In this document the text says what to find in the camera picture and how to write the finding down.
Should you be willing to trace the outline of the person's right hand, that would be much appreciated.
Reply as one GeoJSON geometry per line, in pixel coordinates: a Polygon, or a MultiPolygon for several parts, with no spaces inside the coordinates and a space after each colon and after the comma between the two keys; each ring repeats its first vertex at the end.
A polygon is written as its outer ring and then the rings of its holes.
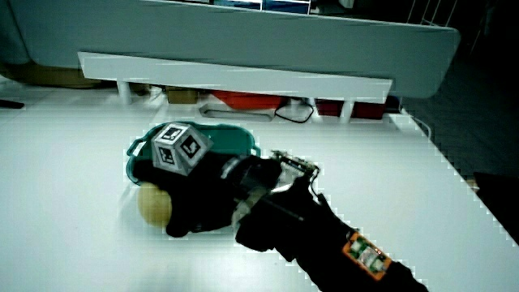
{"type": "Polygon", "coordinates": [[[226,227],[245,191],[224,177],[260,159],[252,134],[227,124],[168,122],[154,127],[131,157],[137,208],[149,225],[174,238],[226,227]]]}

